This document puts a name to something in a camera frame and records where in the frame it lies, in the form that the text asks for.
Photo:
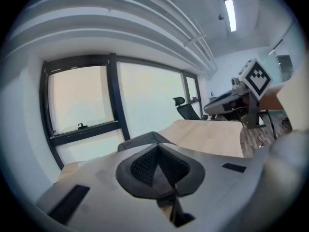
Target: cable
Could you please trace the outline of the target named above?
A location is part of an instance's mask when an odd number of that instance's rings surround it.
[[[264,142],[262,142],[262,141],[259,139],[259,135],[261,135],[261,134],[266,134],[266,135],[267,135],[267,132],[264,131],[264,130],[262,130],[261,128],[260,128],[260,130],[262,131],[262,133],[258,134],[256,138],[257,138],[258,141],[261,142],[261,147],[263,147],[263,146],[264,146]]]
[[[275,133],[275,127],[274,127],[274,124],[272,123],[272,120],[271,120],[271,117],[270,117],[270,114],[269,114],[269,110],[266,110],[267,114],[268,114],[268,117],[269,117],[269,121],[270,121],[270,124],[271,124],[271,127],[272,127],[272,132],[274,134],[274,139],[276,140],[277,139],[277,136],[276,136],[276,133]]]

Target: mesh pad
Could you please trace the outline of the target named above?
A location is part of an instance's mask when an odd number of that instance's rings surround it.
[[[130,169],[132,175],[142,183],[152,187],[154,182],[155,170],[157,168],[156,148],[135,160]]]
[[[204,176],[205,169],[198,161],[163,144],[153,144],[130,156],[116,169],[116,178],[127,192],[149,199],[171,194],[175,184],[179,196],[192,194]]]

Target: metal bracket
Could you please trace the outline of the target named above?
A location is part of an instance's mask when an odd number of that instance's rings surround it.
[[[248,129],[256,129],[265,127],[260,125],[259,122],[260,102],[256,97],[249,91],[249,110],[248,113],[242,117],[242,121]]]
[[[203,39],[205,36],[206,36],[206,34],[199,34],[198,36],[194,37],[193,39],[190,39],[188,42],[183,43],[183,46],[187,47],[188,45],[193,44],[194,42]]]

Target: floor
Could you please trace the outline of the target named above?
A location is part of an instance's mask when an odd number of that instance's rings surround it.
[[[271,120],[275,127],[275,132],[278,137],[288,134],[291,131],[291,128],[285,123],[281,124],[282,120],[286,118],[284,113],[270,113]],[[264,146],[268,146],[274,142],[274,136],[271,128],[271,124],[268,118],[268,115],[261,115],[265,127],[260,129],[247,129],[242,128],[240,133],[240,145],[243,152],[244,158],[251,158],[254,155],[254,150],[257,149],[262,142]],[[218,116],[217,120],[225,121],[226,119],[223,116]]]

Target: black slot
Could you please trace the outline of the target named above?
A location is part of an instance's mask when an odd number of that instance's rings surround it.
[[[89,187],[76,185],[48,215],[65,225],[89,190]]]
[[[222,167],[233,170],[233,171],[237,171],[237,172],[240,172],[240,173],[245,172],[245,170],[247,168],[247,167],[244,167],[244,166],[239,166],[239,165],[235,165],[235,164],[228,163],[228,162],[223,164]]]
[[[188,222],[191,222],[195,219],[194,216],[192,216],[189,213],[183,212],[183,209],[180,205],[179,199],[178,199],[178,192],[177,192],[177,186],[174,187],[174,199],[173,199],[173,207],[172,212],[170,214],[169,220],[172,224],[175,225],[176,228],[187,224]]]

